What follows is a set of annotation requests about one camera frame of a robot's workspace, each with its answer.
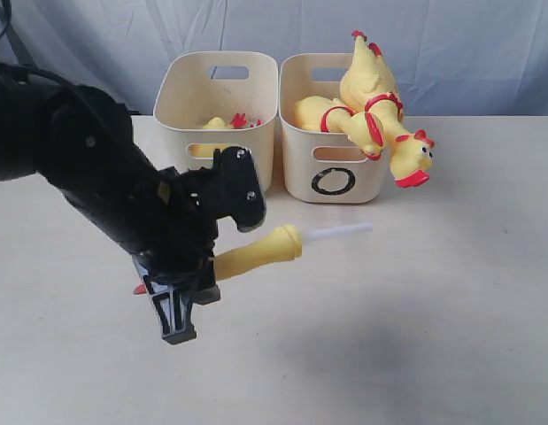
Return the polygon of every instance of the white backdrop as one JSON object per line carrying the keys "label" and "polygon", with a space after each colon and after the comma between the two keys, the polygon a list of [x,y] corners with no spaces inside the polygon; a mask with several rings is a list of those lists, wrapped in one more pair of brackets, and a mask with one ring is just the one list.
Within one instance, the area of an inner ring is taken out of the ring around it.
{"label": "white backdrop", "polygon": [[382,46],[406,110],[548,114],[548,0],[12,0],[41,66],[151,113],[170,62],[193,50]]}

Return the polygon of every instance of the cream plastic bin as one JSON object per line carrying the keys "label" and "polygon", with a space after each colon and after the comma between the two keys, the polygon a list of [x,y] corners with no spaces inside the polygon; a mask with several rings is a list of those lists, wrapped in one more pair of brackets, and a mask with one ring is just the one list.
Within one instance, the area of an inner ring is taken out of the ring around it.
{"label": "cream plastic bin", "polygon": [[[209,70],[227,67],[246,68],[247,77],[211,78]],[[180,172],[211,166],[212,155],[196,157],[191,153],[193,147],[234,144],[251,150],[266,191],[272,181],[277,109],[278,71],[273,58],[250,51],[200,51],[171,64],[153,115],[163,128],[170,163]],[[245,113],[249,125],[257,120],[262,124],[242,129],[201,129],[213,117],[229,123],[235,113]]]}
{"label": "cream plastic bin", "polygon": [[346,135],[293,126],[293,105],[308,96],[339,97],[339,81],[316,81],[313,70],[338,68],[340,79],[352,61],[348,53],[307,53],[282,64],[280,117],[283,168],[288,192],[311,203],[361,204],[378,196],[389,170],[390,149],[371,161]]}

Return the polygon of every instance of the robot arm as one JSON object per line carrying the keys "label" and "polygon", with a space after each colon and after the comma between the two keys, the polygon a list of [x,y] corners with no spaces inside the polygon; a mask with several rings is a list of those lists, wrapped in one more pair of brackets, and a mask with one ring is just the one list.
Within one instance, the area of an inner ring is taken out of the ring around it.
{"label": "robot arm", "polygon": [[251,153],[230,147],[209,169],[157,170],[134,144],[123,104],[99,89],[33,81],[34,71],[0,69],[0,182],[41,174],[130,254],[162,337],[195,338],[192,304],[220,299],[217,220],[232,217],[245,232],[266,214]]}

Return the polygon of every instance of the white table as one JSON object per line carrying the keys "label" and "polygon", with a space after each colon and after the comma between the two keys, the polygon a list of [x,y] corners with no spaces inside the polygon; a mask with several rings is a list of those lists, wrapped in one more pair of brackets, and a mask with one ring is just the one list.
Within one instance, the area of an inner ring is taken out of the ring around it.
{"label": "white table", "polygon": [[[548,117],[410,117],[431,180],[279,187],[262,228],[374,231],[221,284],[169,346],[127,257],[40,177],[0,184],[0,424],[548,424]],[[154,122],[136,142],[161,164]]]}

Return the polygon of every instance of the black circle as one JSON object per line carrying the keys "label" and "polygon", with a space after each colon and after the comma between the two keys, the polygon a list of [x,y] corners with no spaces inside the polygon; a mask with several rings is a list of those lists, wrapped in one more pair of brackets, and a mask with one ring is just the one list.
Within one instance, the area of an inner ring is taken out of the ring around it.
{"label": "black circle", "polygon": [[[319,183],[320,181],[322,180],[323,177],[325,177],[327,174],[331,174],[333,172],[341,172],[341,173],[346,173],[348,175],[348,181],[346,182],[346,184],[344,185],[343,188],[341,189],[338,189],[338,190],[325,190],[325,189],[322,189],[319,187]],[[311,180],[311,189],[313,189],[315,192],[321,194],[321,195],[332,195],[332,196],[336,196],[336,195],[342,195],[348,191],[350,191],[354,185],[356,184],[356,176],[354,175],[354,173],[347,169],[347,168],[341,168],[339,166],[332,166],[330,168],[327,168],[319,173],[317,173],[317,175],[315,175],[313,177],[313,179]]]}

